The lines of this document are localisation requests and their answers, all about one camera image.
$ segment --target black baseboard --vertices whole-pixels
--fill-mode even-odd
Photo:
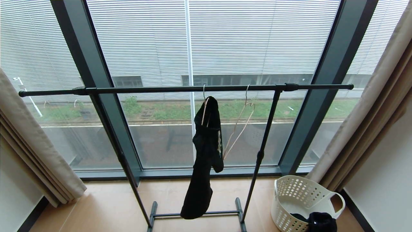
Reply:
[[[17,232],[29,232],[48,204],[49,201],[42,197]]]
[[[345,190],[342,190],[340,194],[343,196],[346,202],[346,206],[348,209],[352,212],[360,226],[362,227],[363,231],[365,232],[375,232],[372,227],[370,226],[369,222],[366,220],[366,218],[363,216],[361,211],[359,211],[358,207],[355,205],[355,203],[352,201],[352,199],[349,197],[349,195],[345,192]]]

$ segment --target black garment rack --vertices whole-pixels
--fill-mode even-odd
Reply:
[[[253,188],[255,186],[256,178],[258,176],[259,167],[262,163],[264,157],[264,150],[266,146],[266,141],[269,135],[270,126],[272,125],[273,116],[275,113],[276,105],[278,103],[280,94],[285,91],[295,91],[295,90],[339,90],[339,89],[353,89],[353,85],[298,85],[298,84],[284,84],[284,85],[228,85],[228,86],[179,86],[179,87],[140,87],[140,88],[87,88],[87,87],[78,87],[72,90],[47,90],[47,91],[20,91],[20,97],[26,96],[41,96],[41,95],[68,95],[68,94],[75,94],[75,95],[89,95],[92,101],[97,104],[96,109],[103,109],[103,105],[98,97],[99,94],[118,94],[118,93],[144,93],[144,92],[203,92],[203,91],[263,91],[263,90],[273,90],[273,101],[272,106],[270,108],[269,117],[266,124],[265,133],[262,139],[262,145],[260,146],[260,150],[257,153],[256,158],[256,165],[255,170],[253,172],[252,182],[250,183],[248,198],[246,200],[245,210],[242,211],[242,206],[240,204],[240,200],[237,197],[235,199],[236,210],[231,211],[211,211],[206,212],[205,215],[238,215],[241,232],[246,232],[246,225],[245,225],[245,217],[248,211],[250,198],[252,196]],[[124,172],[126,173],[127,180],[129,181],[133,193],[136,197],[136,200],[142,210],[143,216],[147,223],[147,232],[152,232],[153,225],[155,223],[156,218],[162,217],[176,217],[180,216],[180,213],[163,213],[163,214],[156,214],[157,209],[157,202],[154,201],[152,204],[152,209],[150,212],[150,216],[147,215],[146,210],[143,207],[142,200],[137,192],[137,183],[133,176],[133,173],[130,169],[130,166],[124,156],[120,146],[118,144],[117,139],[115,139],[113,131],[110,130],[110,121],[107,118],[106,114],[99,114],[102,124],[110,138],[110,141],[115,149],[117,157],[119,159],[120,164]]]

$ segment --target brown curtain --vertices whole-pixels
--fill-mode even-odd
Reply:
[[[412,86],[412,13],[409,2],[359,102],[307,175],[340,191],[406,109]]]
[[[54,207],[83,195],[86,186],[56,151],[1,69],[0,135],[12,158]]]

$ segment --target lamp post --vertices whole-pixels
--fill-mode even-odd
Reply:
[[[20,77],[14,77],[13,79],[14,79],[14,80],[18,80],[18,81],[20,82],[20,84],[21,84],[20,88],[21,88],[21,89],[24,89],[24,91],[27,91],[27,89],[24,87],[24,84],[23,84],[23,82],[21,81]],[[34,108],[35,108],[36,111],[39,113],[40,117],[43,117],[43,114],[40,112],[39,108],[38,108],[38,107],[36,106],[36,104],[34,103],[33,98],[32,98],[32,97],[29,97],[29,98],[30,98],[31,103],[33,103]]]

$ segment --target corrugated metal siding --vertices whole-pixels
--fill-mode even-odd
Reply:
[[[407,0],[380,0],[348,74],[372,74]],[[183,0],[87,1],[112,76],[141,76],[144,86],[181,85],[188,74]],[[82,86],[48,0],[1,0],[1,66],[19,89]],[[339,1],[190,0],[194,75],[313,73]],[[359,97],[361,90],[337,97]],[[241,98],[243,92],[207,93]],[[282,93],[304,97],[305,91]],[[123,99],[130,95],[121,95]],[[195,94],[197,99],[202,93]],[[272,97],[251,92],[250,97]],[[187,93],[141,100],[189,99]],[[43,96],[37,101],[87,100]]]

